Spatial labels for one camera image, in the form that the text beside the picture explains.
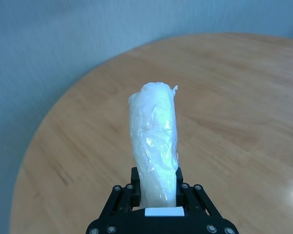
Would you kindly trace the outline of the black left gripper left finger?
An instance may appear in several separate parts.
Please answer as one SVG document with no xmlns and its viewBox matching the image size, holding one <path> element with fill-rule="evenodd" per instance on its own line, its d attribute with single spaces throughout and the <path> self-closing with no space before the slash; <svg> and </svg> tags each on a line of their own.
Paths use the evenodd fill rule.
<svg viewBox="0 0 293 234">
<path fill-rule="evenodd" d="M 133 167 L 131 168 L 130 183 L 124 187 L 115 185 L 112 188 L 99 218 L 131 212 L 134 207 L 140 206 L 140 201 L 140 179 L 137 168 Z"/>
</svg>

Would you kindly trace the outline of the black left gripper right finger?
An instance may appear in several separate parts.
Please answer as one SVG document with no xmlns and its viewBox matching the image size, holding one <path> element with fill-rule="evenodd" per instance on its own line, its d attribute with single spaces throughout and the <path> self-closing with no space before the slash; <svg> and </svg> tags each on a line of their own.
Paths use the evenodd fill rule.
<svg viewBox="0 0 293 234">
<path fill-rule="evenodd" d="M 199 214 L 219 217 L 219 212 L 200 184 L 190 186 L 183 180 L 182 170 L 176 171 L 176 205 L 182 206 L 190 215 Z"/>
</svg>

